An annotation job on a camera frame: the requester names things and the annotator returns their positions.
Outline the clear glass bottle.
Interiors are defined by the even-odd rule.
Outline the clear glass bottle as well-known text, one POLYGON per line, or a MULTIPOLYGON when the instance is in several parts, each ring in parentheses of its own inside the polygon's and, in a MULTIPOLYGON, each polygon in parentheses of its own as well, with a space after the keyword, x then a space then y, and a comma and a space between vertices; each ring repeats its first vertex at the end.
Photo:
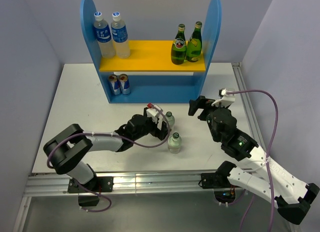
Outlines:
POLYGON ((174 132, 168 139, 168 150, 173 154, 180 152, 182 146, 182 138, 178 132, 174 132))
POLYGON ((167 119, 167 121, 169 123, 170 129, 173 130, 174 125, 175 125, 175 118, 174 118, 172 112, 171 111, 167 111, 166 114, 165 114, 165 117, 166 117, 166 119, 167 119))

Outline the green Perrier bottle red label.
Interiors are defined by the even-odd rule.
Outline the green Perrier bottle red label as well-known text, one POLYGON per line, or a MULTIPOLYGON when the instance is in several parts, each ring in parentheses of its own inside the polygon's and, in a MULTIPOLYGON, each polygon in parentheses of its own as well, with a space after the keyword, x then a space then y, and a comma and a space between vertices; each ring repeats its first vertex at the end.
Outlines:
POLYGON ((171 47, 171 61, 175 65, 184 63, 187 52, 187 43, 185 39, 185 25, 179 24, 177 35, 171 47))

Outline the green Perrier lemon bottle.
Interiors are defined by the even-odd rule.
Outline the green Perrier lemon bottle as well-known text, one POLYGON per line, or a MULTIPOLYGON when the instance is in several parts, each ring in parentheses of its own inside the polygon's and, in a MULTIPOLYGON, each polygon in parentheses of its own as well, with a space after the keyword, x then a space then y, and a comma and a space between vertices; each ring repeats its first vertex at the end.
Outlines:
POLYGON ((202 22, 195 23, 194 31, 187 43, 186 60, 189 62, 197 62, 202 52, 202 22))

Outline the Pocari Sweat bottle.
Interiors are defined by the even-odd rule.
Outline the Pocari Sweat bottle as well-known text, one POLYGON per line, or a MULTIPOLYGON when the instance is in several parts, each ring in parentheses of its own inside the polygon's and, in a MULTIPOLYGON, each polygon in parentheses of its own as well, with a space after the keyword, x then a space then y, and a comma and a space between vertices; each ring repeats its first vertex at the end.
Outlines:
POLYGON ((112 36, 107 21, 103 18, 101 12, 94 13, 95 22, 94 32, 100 48, 102 57, 110 59, 116 55, 116 51, 113 46, 112 36))
POLYGON ((111 32, 115 44, 116 55, 121 59, 128 58, 131 55, 128 32, 126 24, 119 12, 114 12, 112 14, 111 32))

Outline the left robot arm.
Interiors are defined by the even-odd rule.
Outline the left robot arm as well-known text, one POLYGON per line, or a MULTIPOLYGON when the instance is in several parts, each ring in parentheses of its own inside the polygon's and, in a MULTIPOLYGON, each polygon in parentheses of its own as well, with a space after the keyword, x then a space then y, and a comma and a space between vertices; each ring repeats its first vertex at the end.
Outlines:
POLYGON ((84 156, 92 151, 123 152, 147 135, 164 144, 171 128, 163 111, 158 106, 149 105, 143 114, 135 114, 119 129, 110 132, 84 132, 78 124, 72 124, 43 146, 47 155, 47 167, 57 174, 66 174, 85 191, 93 191, 98 186, 95 171, 83 162, 84 156))

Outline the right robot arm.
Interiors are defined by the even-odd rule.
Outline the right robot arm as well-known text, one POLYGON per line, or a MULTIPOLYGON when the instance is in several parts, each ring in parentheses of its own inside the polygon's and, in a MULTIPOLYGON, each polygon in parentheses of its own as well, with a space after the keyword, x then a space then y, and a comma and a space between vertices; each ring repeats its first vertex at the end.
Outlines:
POLYGON ((201 174, 204 189, 235 185, 273 203, 278 213, 290 223, 299 225, 308 213, 320 188, 314 183, 305 183, 272 158, 248 134, 237 128, 237 120, 229 110, 229 104, 221 99, 212 100, 199 96, 189 101, 188 115, 202 109, 198 119, 205 121, 215 142, 238 164, 224 161, 216 172, 201 174), (250 174, 239 167, 254 171, 250 174))

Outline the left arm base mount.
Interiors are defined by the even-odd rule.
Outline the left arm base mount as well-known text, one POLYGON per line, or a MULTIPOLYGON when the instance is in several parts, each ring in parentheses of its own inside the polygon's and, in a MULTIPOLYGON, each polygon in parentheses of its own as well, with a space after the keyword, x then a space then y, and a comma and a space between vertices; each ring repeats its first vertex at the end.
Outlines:
POLYGON ((80 209, 87 212, 103 212, 108 210, 112 201, 104 192, 112 192, 114 185, 114 178, 112 176, 95 176, 93 180, 82 185, 74 178, 69 180, 67 193, 78 195, 78 205, 80 209), (97 206, 100 199, 103 198, 109 202, 108 206, 103 209, 94 210, 93 207, 97 206))

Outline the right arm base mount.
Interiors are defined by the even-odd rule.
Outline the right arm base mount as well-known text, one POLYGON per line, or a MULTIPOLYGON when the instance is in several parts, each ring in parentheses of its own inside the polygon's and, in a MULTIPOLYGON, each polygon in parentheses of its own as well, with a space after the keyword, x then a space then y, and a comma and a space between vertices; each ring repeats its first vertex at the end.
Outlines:
POLYGON ((246 190, 241 190, 240 193, 237 193, 237 186, 231 185, 225 177, 217 172, 201 173, 198 186, 202 189, 212 189, 215 203, 219 206, 228 207, 236 204, 246 195, 246 190))

